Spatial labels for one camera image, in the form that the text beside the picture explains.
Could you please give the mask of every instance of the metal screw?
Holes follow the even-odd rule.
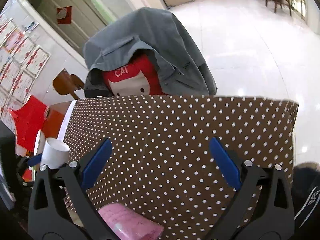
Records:
[[[247,166],[247,167],[251,167],[253,165],[253,163],[250,160],[245,160],[244,161],[244,165]]]
[[[69,163],[70,168],[75,168],[76,166],[78,166],[78,163],[76,161]]]
[[[41,171],[45,171],[47,169],[47,165],[43,164],[40,166]]]
[[[281,167],[281,165],[276,164],[276,165],[275,165],[275,169],[276,169],[277,171],[280,171],[280,170],[282,169],[282,167]]]

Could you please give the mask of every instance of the white tile floor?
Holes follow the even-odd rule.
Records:
[[[320,36],[288,7],[273,10],[262,0],[196,0],[171,11],[204,55],[218,95],[300,103],[295,163],[320,163]]]

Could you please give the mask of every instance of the brown tablecloth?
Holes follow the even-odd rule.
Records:
[[[120,202],[165,226],[162,239],[201,239],[235,191],[209,152],[222,143],[255,165],[279,163],[292,179],[298,104],[266,98],[131,96],[79,100],[64,142],[70,161],[110,138],[113,155],[87,194],[99,209]],[[246,223],[259,197],[253,194]],[[68,208],[73,208],[69,197]]]

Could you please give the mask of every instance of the pink plastic package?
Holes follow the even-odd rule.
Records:
[[[99,214],[121,240],[156,240],[164,229],[120,203],[100,208]]]

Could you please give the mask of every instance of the white cup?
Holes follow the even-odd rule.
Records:
[[[51,170],[59,168],[69,160],[70,147],[55,138],[45,140],[40,165],[47,165]]]

